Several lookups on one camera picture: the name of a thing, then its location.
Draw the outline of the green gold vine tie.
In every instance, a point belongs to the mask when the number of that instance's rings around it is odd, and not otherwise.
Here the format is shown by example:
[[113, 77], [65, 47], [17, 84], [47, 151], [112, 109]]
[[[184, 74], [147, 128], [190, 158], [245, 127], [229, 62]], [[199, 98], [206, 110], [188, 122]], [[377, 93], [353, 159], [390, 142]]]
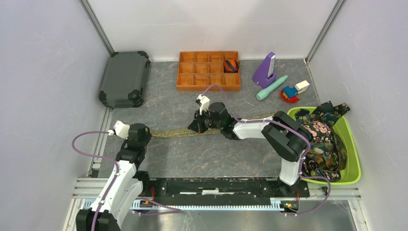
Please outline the green gold vine tie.
[[212, 134], [220, 134], [220, 133], [221, 131], [219, 129], [212, 129], [212, 128], [209, 128], [204, 133], [198, 133], [188, 128], [178, 128], [178, 129], [171, 129], [171, 130], [151, 130], [152, 137], [158, 138], [158, 139], [192, 137], [192, 136], [212, 135]]

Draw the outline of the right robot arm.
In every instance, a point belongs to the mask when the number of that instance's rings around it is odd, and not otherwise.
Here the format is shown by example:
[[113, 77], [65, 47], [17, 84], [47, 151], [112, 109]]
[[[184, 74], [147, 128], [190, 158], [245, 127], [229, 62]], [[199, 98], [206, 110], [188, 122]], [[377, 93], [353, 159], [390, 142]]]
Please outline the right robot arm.
[[216, 102], [194, 113], [189, 130], [199, 134], [218, 129], [229, 140], [265, 139], [281, 157], [278, 191], [291, 196], [297, 191], [301, 161], [311, 147], [312, 134], [283, 111], [262, 119], [234, 118], [224, 103]]

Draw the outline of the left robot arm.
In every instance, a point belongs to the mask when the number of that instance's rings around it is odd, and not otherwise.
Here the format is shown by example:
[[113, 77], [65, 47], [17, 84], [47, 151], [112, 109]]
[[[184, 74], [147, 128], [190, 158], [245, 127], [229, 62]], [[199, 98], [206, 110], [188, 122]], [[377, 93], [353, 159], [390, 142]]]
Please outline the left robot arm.
[[148, 173], [138, 172], [152, 137], [150, 129], [142, 123], [127, 125], [118, 120], [105, 134], [124, 142], [115, 159], [106, 158], [114, 169], [102, 191], [88, 209], [78, 212], [78, 231], [119, 231], [133, 201], [151, 191]]

